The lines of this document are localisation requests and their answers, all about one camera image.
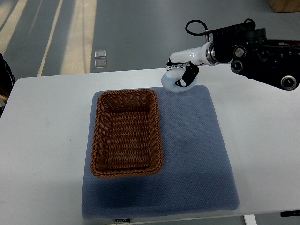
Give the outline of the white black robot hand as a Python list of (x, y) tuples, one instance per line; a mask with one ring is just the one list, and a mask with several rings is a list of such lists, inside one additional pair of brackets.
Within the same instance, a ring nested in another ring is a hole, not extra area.
[(216, 64), (214, 43), (209, 41), (202, 47), (173, 53), (166, 64), (166, 76), (175, 80), (175, 86), (187, 88), (196, 79), (199, 66)]

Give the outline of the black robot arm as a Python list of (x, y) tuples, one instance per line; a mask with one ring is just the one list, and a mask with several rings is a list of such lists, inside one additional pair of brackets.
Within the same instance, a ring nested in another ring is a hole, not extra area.
[(286, 91), (296, 89), (300, 84), (300, 42), (298, 40), (272, 40), (266, 37), (264, 28), (257, 29), (252, 19), (243, 23), (215, 30), (194, 33), (212, 40), (206, 50), (206, 57), (213, 63), (230, 63), (231, 70), (239, 75)]

